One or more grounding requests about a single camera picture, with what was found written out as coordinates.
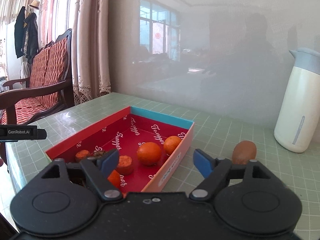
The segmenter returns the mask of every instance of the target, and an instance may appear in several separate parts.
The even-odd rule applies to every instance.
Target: metal screw
[[[208,192],[204,189],[196,189],[192,192],[192,195],[196,198],[202,198],[206,197],[208,195]]]
[[[120,192],[114,189],[110,189],[104,192],[104,196],[107,198],[116,198],[120,196]]]
[[[147,199],[142,200],[142,202],[145,203],[145,204],[151,204],[152,200],[147,198]]]
[[[160,198],[158,198],[158,197],[154,197],[154,198],[152,199],[152,201],[153,201],[153,202],[160,202],[160,201],[161,201],[161,199],[160,199]]]

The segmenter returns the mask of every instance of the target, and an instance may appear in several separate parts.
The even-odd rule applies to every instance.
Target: red woven cushion
[[[30,86],[41,87],[44,85],[45,73],[50,56],[50,47],[41,50],[34,58],[30,76]]]
[[[61,79],[67,62],[67,38],[50,47],[50,57],[44,77],[44,86],[56,83]],[[58,92],[51,95],[37,97],[37,100],[46,108],[53,107],[58,102]]]
[[[36,98],[26,98],[20,100],[15,105],[17,114],[17,124],[22,124],[28,121],[34,114],[45,110]],[[7,114],[4,110],[0,124],[7,123]]]

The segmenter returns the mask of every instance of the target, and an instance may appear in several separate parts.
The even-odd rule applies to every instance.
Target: jacket
[[[24,22],[27,24],[27,26],[24,27],[24,30],[25,30],[24,40],[27,45],[24,52],[28,60],[28,64],[32,64],[33,58],[35,57],[35,55],[37,55],[39,50],[38,25],[36,20],[37,20],[37,15],[35,13],[31,13],[24,20]]]
[[[25,7],[22,6],[20,9],[20,12],[17,16],[16,23],[14,25],[14,45],[16,49],[16,55],[17,58],[20,58],[23,56],[23,46],[24,46],[24,30],[23,30],[23,25],[24,25],[24,13],[25,13]]]

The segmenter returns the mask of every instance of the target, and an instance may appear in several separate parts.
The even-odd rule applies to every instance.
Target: straw hat
[[[40,1],[38,1],[38,0],[33,0],[32,3],[29,4],[29,6],[30,6],[31,8],[34,8],[34,9],[39,10]]]

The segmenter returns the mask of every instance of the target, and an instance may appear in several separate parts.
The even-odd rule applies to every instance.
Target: thermos
[[[284,148],[301,153],[312,139],[320,116],[320,53],[290,50],[295,58],[274,135]]]

